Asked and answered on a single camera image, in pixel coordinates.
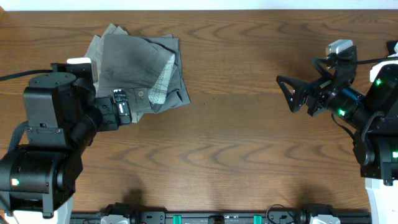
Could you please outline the grey shorts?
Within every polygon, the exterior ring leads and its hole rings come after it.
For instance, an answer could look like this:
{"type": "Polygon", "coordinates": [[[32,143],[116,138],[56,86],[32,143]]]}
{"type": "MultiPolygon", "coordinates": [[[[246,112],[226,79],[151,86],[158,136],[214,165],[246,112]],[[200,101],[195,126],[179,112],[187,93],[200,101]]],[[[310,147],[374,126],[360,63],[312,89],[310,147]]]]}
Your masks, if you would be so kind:
{"type": "Polygon", "coordinates": [[[104,37],[98,97],[125,89],[130,110],[161,113],[190,104],[182,77],[179,40],[171,35],[104,37]]]}

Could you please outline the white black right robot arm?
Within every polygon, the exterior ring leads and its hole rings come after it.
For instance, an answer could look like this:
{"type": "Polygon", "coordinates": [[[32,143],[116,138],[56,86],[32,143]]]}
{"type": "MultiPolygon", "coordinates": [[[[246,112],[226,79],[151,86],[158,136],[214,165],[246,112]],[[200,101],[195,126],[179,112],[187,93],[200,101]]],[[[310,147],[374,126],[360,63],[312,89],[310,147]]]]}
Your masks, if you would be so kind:
{"type": "Polygon", "coordinates": [[[307,105],[310,116],[330,111],[354,128],[348,134],[365,178],[373,223],[397,223],[397,65],[383,65],[366,94],[354,89],[357,63],[307,83],[279,75],[277,84],[291,112],[307,105]]]}

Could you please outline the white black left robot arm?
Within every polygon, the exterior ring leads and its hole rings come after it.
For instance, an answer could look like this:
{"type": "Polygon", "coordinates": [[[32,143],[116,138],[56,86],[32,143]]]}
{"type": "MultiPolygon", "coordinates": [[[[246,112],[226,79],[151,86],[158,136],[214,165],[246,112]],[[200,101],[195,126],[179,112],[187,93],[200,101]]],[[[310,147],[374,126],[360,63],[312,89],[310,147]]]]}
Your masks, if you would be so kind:
{"type": "Polygon", "coordinates": [[[127,91],[98,98],[90,76],[52,72],[30,80],[24,103],[28,144],[15,140],[1,159],[1,209],[49,219],[72,199],[96,133],[131,123],[127,91]]]}

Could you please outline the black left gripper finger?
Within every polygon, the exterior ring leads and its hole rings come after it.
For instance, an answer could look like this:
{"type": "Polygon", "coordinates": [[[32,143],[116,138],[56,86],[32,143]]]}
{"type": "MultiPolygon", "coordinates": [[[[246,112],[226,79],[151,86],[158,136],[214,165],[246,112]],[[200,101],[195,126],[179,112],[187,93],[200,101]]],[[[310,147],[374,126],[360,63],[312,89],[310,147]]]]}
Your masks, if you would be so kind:
{"type": "Polygon", "coordinates": [[[127,91],[125,89],[115,89],[113,90],[115,102],[126,102],[127,101],[127,91]]]}
{"type": "Polygon", "coordinates": [[[132,118],[128,102],[121,101],[117,102],[116,104],[118,108],[120,124],[131,124],[132,118]]]}

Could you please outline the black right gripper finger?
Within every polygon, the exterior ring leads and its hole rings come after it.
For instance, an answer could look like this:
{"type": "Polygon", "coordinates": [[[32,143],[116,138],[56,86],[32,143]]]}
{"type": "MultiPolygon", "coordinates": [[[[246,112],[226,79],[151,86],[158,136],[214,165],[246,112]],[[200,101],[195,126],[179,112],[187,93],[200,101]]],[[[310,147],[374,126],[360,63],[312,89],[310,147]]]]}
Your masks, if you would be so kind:
{"type": "Polygon", "coordinates": [[[311,85],[309,83],[283,75],[278,75],[276,78],[276,82],[283,93],[290,93],[288,86],[291,86],[295,93],[303,93],[311,89],[311,85]]]}
{"type": "Polygon", "coordinates": [[[291,93],[287,88],[283,88],[282,92],[287,100],[287,104],[291,112],[298,112],[307,100],[307,90],[297,90],[291,93]]]}

